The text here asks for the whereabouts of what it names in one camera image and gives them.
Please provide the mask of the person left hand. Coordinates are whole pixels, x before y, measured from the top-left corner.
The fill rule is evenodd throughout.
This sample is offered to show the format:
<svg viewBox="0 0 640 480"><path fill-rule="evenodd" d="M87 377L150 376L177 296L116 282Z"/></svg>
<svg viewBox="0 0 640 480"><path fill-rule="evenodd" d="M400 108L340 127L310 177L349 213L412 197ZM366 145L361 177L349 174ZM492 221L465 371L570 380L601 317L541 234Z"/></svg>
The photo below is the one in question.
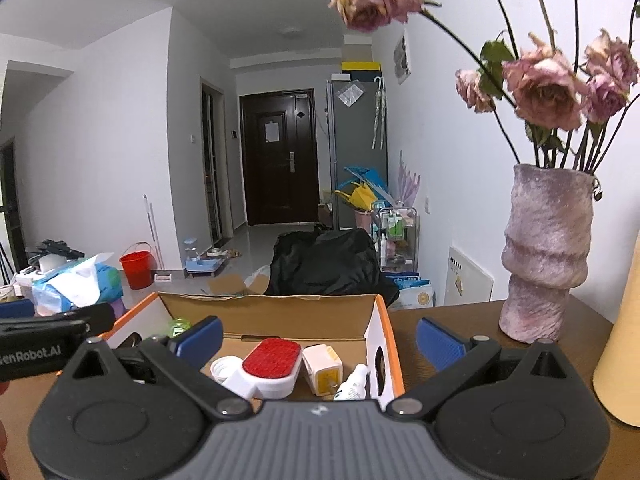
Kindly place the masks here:
<svg viewBox="0 0 640 480"><path fill-rule="evenodd" d="M8 391L10 386L9 382L2 382L0 384L0 396L4 396L4 394ZM0 422L0 456L1 459L4 459L4 451L6 450L6 446L8 445L8 436L6 435L6 426L4 423Z"/></svg>

